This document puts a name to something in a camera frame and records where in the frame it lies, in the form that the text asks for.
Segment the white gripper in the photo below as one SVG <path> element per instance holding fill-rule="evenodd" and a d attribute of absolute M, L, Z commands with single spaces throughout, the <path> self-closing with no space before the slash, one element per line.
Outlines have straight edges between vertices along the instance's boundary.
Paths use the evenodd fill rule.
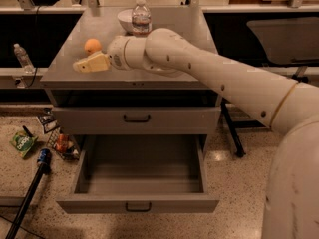
<path fill-rule="evenodd" d="M 129 38 L 126 36 L 116 36 L 107 48 L 107 54 L 96 52 L 85 59 L 81 59 L 73 64 L 73 69 L 80 73 L 93 73 L 106 71 L 111 65 L 118 70 L 128 71 L 130 67 L 126 62 L 125 47 Z"/>

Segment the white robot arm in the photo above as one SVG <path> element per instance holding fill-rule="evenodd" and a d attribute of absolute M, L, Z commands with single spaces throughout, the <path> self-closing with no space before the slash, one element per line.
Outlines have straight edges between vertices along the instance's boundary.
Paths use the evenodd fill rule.
<path fill-rule="evenodd" d="M 78 72 L 109 67 L 154 74 L 182 71 L 284 138 L 266 189 L 262 239 L 319 239 L 319 88 L 202 50 L 165 28 L 118 36 L 73 64 Z"/>

